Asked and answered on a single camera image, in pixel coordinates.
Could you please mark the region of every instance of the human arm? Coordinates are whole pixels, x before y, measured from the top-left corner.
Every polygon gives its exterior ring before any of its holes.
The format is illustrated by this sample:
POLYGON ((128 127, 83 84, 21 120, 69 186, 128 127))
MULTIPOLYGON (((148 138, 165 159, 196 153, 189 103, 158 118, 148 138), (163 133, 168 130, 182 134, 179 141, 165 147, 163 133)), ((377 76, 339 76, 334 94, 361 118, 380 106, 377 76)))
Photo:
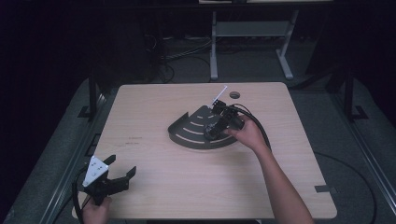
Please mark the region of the human arm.
POLYGON ((242 130, 227 129, 224 132, 235 137, 256 154, 262 167, 275 219, 279 223, 314 223, 304 201, 280 168, 270 148, 265 145, 260 129, 247 116, 240 118, 245 122, 242 130))
POLYGON ((110 210, 111 198, 105 197, 100 205, 95 205, 92 198, 82 209, 82 218, 85 224, 106 224, 110 210))

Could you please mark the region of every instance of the human hand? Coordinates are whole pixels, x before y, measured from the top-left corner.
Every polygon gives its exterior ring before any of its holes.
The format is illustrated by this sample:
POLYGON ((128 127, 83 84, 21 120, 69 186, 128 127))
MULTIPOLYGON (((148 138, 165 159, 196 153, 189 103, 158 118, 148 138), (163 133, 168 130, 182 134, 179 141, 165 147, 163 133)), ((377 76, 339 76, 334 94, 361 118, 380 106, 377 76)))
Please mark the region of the human hand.
POLYGON ((267 147, 262 137, 262 132, 256 123, 246 115, 239 116, 239 118, 245 122, 244 127, 241 130, 226 129, 224 133, 233 136, 239 142, 253 150, 257 150, 260 147, 267 147))
POLYGON ((82 209, 82 218, 85 224, 106 224, 108 221, 108 212, 110 210, 111 198, 105 197, 101 205, 95 205, 90 198, 82 209))

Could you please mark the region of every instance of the dark background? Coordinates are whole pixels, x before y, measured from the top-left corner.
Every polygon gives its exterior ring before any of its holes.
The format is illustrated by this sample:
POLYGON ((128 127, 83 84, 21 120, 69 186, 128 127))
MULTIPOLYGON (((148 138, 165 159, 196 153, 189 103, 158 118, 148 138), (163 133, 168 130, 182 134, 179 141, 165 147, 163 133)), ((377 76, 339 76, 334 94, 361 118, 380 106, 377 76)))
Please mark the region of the dark background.
MULTIPOLYGON (((147 3, 113 4, 140 2, 147 3)), ((309 74, 334 63, 351 67, 396 125, 396 8, 390 1, 353 6, 335 2, 341 4, 332 8, 321 35, 315 30, 322 24, 309 20, 315 12, 303 11, 296 25, 293 38, 311 35, 318 41, 309 74)), ((67 1, 0 2, 1 220, 90 73, 96 74, 101 91, 122 84, 124 77, 149 81, 156 55, 146 53, 143 33, 156 34, 154 18, 152 13, 82 9, 67 1)), ((168 35, 210 32, 210 13, 165 13, 162 20, 168 35)))

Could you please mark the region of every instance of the wooden table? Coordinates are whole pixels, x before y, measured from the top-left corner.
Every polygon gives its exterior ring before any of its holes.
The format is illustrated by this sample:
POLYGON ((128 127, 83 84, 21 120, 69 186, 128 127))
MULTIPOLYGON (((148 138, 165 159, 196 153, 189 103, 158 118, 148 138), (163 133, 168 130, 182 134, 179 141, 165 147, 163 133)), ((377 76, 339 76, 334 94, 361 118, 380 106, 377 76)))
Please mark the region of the wooden table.
POLYGON ((336 208, 290 94, 282 83, 128 85, 120 87, 95 151, 112 154, 109 178, 137 166, 130 189, 113 195, 113 218, 272 218, 262 170, 239 142, 199 150, 170 140, 167 128, 220 96, 242 104, 262 123, 273 153, 314 218, 332 218, 336 208), (229 96, 241 94, 239 99, 229 96))

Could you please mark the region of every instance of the forearm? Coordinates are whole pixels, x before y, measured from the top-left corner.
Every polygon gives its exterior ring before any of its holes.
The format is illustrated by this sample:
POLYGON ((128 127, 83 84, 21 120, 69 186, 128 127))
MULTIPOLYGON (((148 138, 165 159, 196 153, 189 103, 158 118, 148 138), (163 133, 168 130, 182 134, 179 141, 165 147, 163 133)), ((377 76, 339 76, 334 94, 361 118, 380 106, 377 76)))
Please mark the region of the forearm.
POLYGON ((280 168, 270 149, 253 148, 262 167, 274 216, 279 223, 313 223, 300 195, 280 168))

